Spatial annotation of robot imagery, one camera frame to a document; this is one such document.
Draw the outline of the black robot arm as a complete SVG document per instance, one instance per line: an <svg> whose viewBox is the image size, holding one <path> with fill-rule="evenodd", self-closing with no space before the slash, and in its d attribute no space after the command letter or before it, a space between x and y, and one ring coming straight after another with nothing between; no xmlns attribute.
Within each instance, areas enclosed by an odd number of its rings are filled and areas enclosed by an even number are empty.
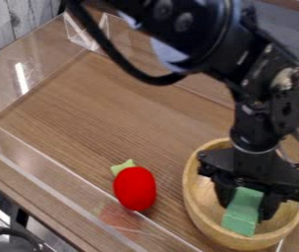
<svg viewBox="0 0 299 252"><path fill-rule="evenodd" d="M169 69L141 72L116 49L82 0L66 8L122 71L143 83L168 86L203 73L228 88L233 102L231 145L196 154L197 172L229 206L239 187L262 193L259 217L272 218L282 203L299 202L299 163L276 152L286 136L299 141L299 62L259 28L254 7L241 0L102 0L128 25L151 38Z"/></svg>

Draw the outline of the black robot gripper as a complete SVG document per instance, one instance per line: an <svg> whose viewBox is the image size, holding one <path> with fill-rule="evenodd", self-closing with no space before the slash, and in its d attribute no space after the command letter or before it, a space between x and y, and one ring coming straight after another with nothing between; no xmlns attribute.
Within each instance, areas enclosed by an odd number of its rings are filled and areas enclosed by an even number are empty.
<svg viewBox="0 0 299 252"><path fill-rule="evenodd" d="M299 142L299 132L292 133ZM237 147L203 150L196 154L197 174L211 179L216 198L227 208L237 187L263 192L259 220L268 221L282 203L299 202L299 162L284 159L276 149L248 153Z"/></svg>

